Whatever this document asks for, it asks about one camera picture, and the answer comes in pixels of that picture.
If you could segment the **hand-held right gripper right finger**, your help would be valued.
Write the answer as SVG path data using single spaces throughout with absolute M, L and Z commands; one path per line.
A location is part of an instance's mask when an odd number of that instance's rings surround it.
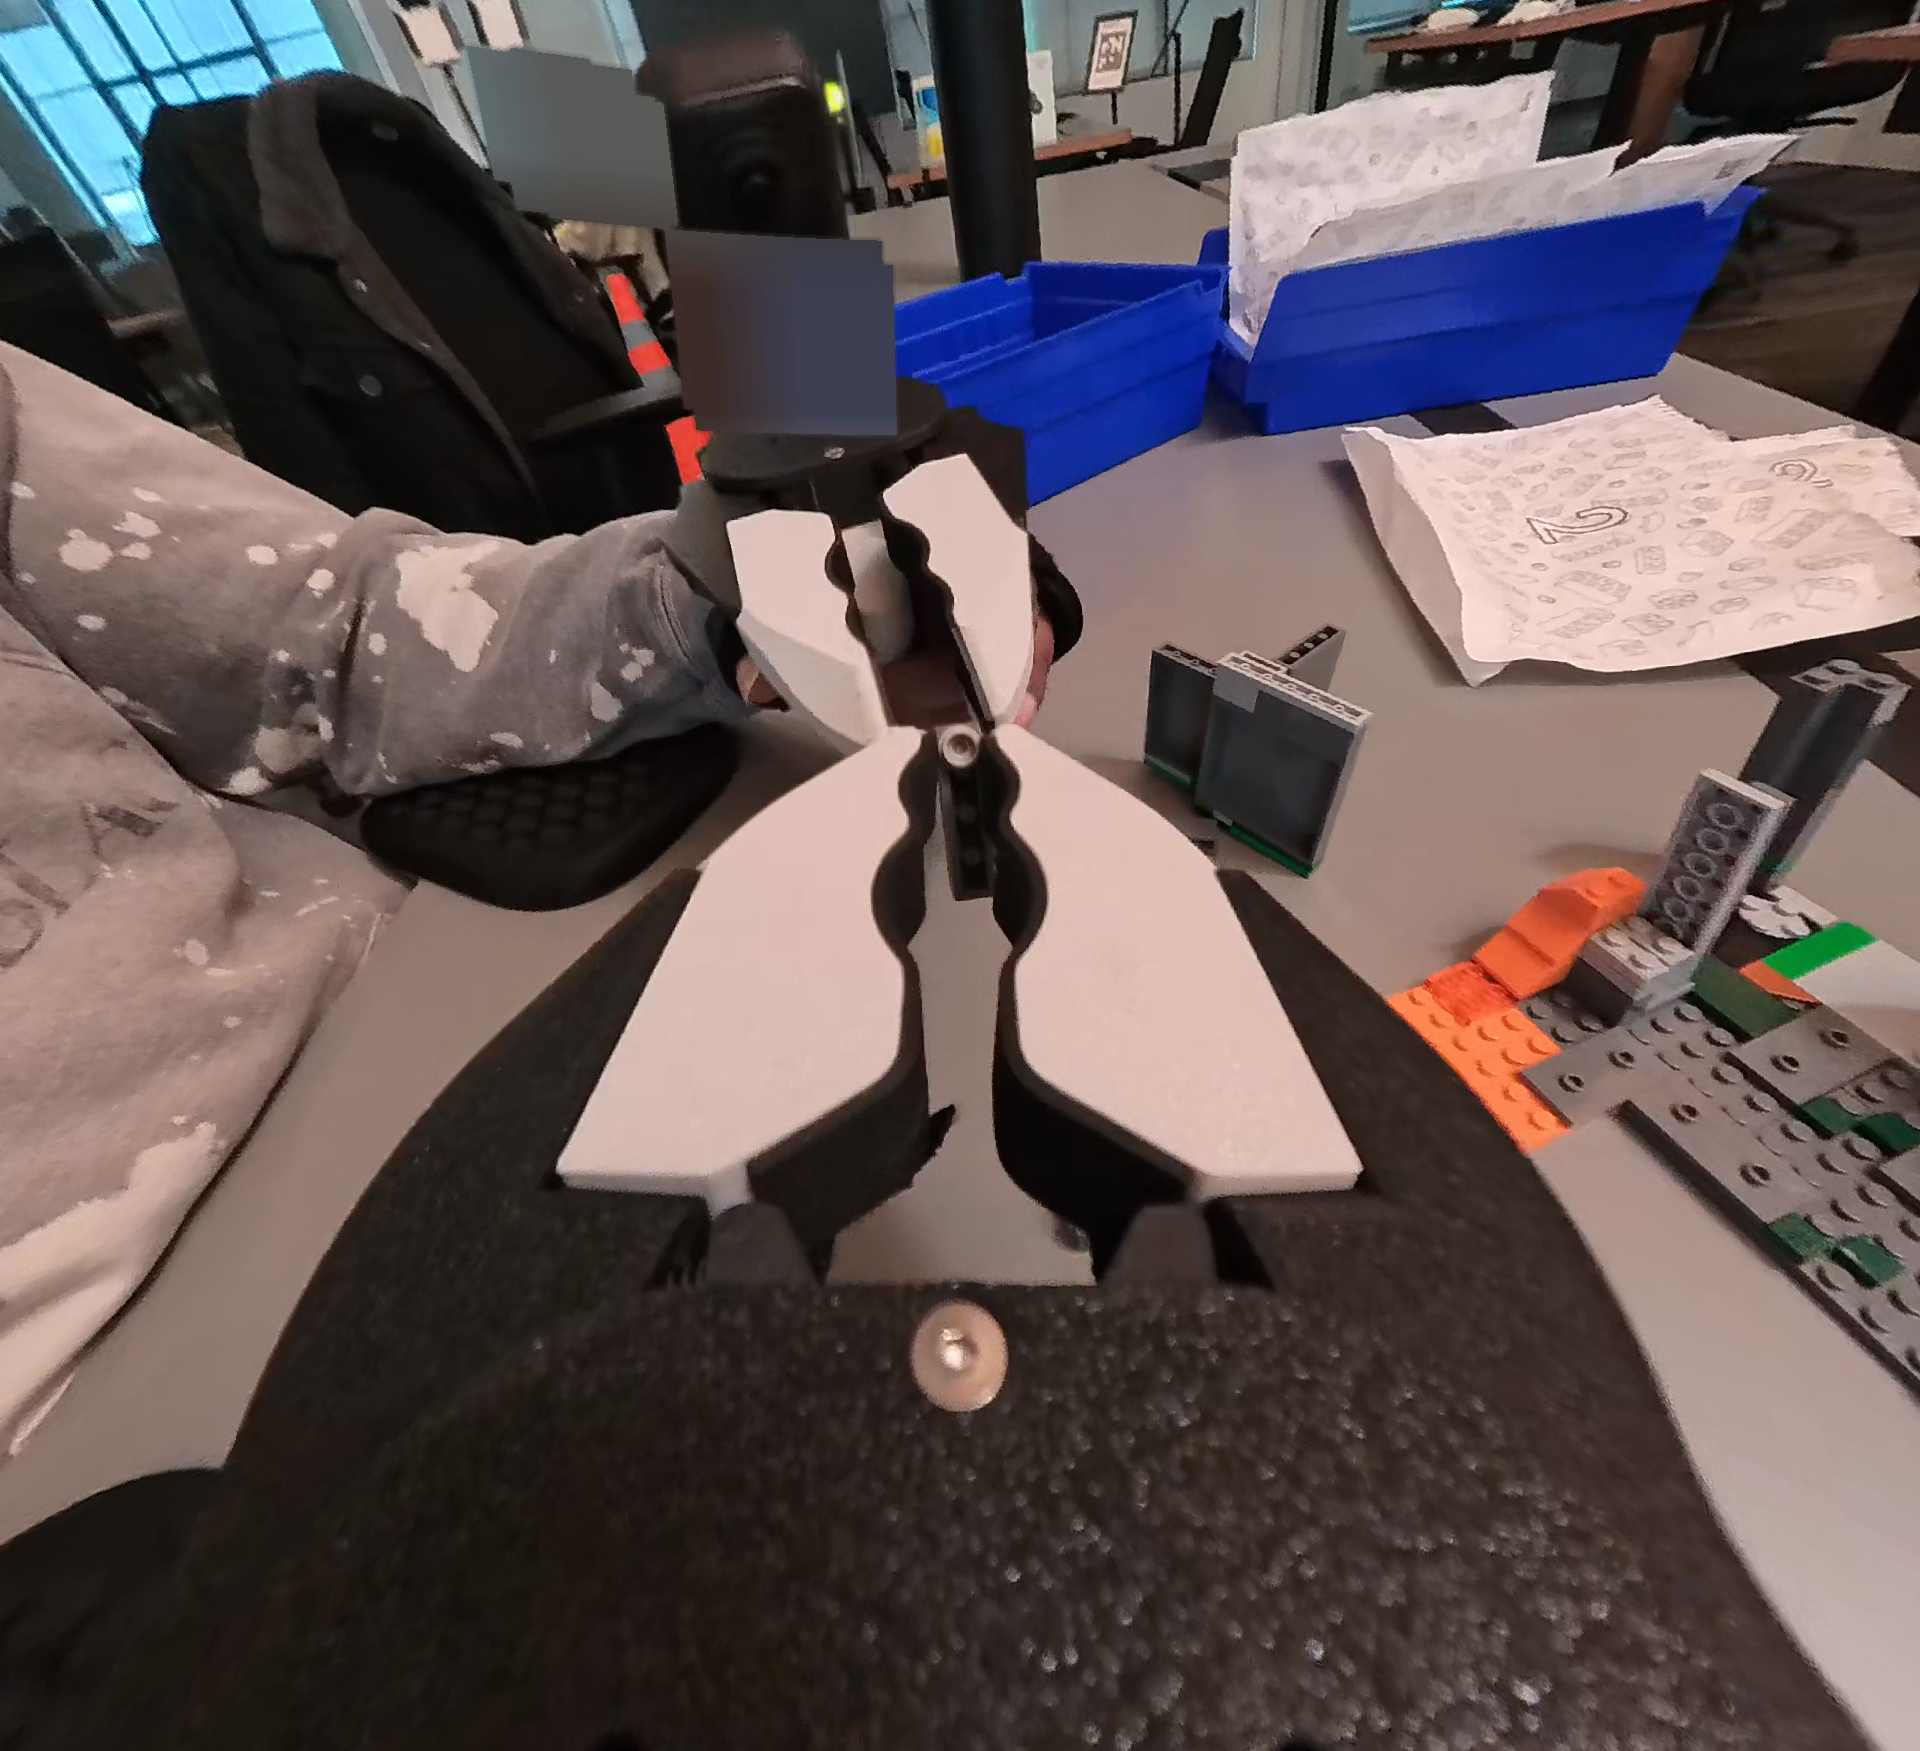
M 1214 863 L 1031 729 L 996 780 L 993 1122 L 1107 1275 L 1154 1205 L 1353 1190 L 1362 1157 Z

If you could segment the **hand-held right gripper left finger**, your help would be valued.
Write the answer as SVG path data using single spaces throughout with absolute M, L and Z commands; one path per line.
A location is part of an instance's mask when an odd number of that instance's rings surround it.
M 707 856 L 566 1137 L 567 1190 L 779 1208 L 823 1279 L 914 1181 L 957 1122 L 911 959 L 937 779 L 933 734 L 889 729 Z

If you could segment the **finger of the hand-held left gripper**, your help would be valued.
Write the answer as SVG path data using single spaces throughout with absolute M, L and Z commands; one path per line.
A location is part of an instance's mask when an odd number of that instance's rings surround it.
M 914 607 L 911 651 L 943 659 L 982 723 L 1012 723 L 1034 670 L 1025 528 L 972 456 L 929 456 L 879 494 Z
M 883 523 L 823 509 L 731 521 L 739 633 L 783 700 L 847 748 L 889 729 L 879 666 L 914 635 L 907 574 Z

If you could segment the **green-topped dark lego wall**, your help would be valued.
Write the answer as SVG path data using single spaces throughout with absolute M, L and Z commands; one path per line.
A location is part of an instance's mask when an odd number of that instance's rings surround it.
M 1141 763 L 1264 856 L 1313 875 L 1355 775 L 1370 713 L 1334 698 L 1344 626 L 1285 659 L 1152 649 Z

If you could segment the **grey green lego building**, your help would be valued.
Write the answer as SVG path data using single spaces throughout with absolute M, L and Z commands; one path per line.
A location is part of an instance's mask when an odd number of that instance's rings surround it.
M 1920 1384 L 1915 956 L 1787 875 L 1862 763 L 1915 793 L 1896 663 L 1774 678 L 1739 775 L 1693 779 L 1647 878 L 1539 888 L 1385 1004 L 1521 1151 L 1624 1120 L 1905 1389 Z

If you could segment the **torn printed paper bag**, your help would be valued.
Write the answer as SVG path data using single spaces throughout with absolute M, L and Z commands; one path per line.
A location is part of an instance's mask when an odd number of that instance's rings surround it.
M 1344 429 L 1380 541 L 1467 686 L 1722 663 L 1920 607 L 1920 489 L 1854 426 L 1729 440 L 1661 396 L 1475 434 Z

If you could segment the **person's left forearm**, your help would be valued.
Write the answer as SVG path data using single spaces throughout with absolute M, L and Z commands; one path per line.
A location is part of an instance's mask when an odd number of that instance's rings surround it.
M 664 537 L 344 514 L 3 348 L 3 616 L 206 793 L 385 797 L 742 723 L 739 635 Z

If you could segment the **person's left hand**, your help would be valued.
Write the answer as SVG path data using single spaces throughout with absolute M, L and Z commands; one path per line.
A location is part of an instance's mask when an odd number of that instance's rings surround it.
M 1044 607 L 1034 607 L 1031 678 L 1024 688 L 1017 713 L 1007 713 L 999 723 L 1017 723 L 1017 729 L 1034 723 L 1047 666 L 1054 666 L 1054 620 L 1044 616 Z M 895 723 L 914 723 L 914 729 L 937 729 L 937 723 L 960 723 L 960 719 L 980 723 L 980 729 L 996 723 L 972 700 L 972 678 L 967 678 L 960 649 L 933 620 L 920 620 L 911 649 L 879 666 L 879 694 L 883 694 Z

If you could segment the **orange grey striped cloth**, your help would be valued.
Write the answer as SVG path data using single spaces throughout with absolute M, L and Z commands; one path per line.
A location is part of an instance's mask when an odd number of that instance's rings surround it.
M 679 368 L 672 366 L 667 348 L 657 343 L 657 329 L 650 318 L 644 297 L 636 294 L 636 280 L 629 265 L 605 265 L 600 290 L 613 307 L 617 336 L 629 348 L 633 374 L 644 391 L 644 398 L 657 408 L 667 426 L 667 443 L 675 453 L 679 484 L 703 479 L 703 443 L 707 429 L 683 408 Z

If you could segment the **black water bottle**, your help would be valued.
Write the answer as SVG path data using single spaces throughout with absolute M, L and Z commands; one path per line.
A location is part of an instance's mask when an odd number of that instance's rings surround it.
M 1024 0 L 926 0 L 960 275 L 1044 251 Z

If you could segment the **brown wooden desk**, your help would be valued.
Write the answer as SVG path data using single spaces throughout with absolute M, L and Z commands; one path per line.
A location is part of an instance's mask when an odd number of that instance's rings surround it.
M 1682 100 L 1669 95 L 1639 114 L 1652 43 L 1703 33 L 1733 6 L 1745 0 L 1600 0 L 1497 27 L 1373 36 L 1363 54 L 1382 56 L 1382 87 L 1445 87 L 1550 73 L 1571 39 L 1616 43 L 1593 145 L 1624 145 L 1625 159 L 1639 159 L 1669 143 Z
M 1044 143 L 1031 150 L 1031 159 L 1034 159 L 1034 178 L 1047 178 L 1047 174 L 1096 170 L 1152 150 L 1162 150 L 1154 136 L 1134 128 L 1107 128 L 1107 133 L 1067 133 L 1059 143 Z M 889 205 L 914 205 L 943 196 L 949 196 L 949 166 L 902 170 L 883 178 Z

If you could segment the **person's grey speckled sweatshirt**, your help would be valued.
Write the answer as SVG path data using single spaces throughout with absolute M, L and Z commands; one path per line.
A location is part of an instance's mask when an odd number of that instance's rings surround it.
M 16 616 L 0 635 L 0 1426 L 135 1300 L 403 884 L 225 806 Z

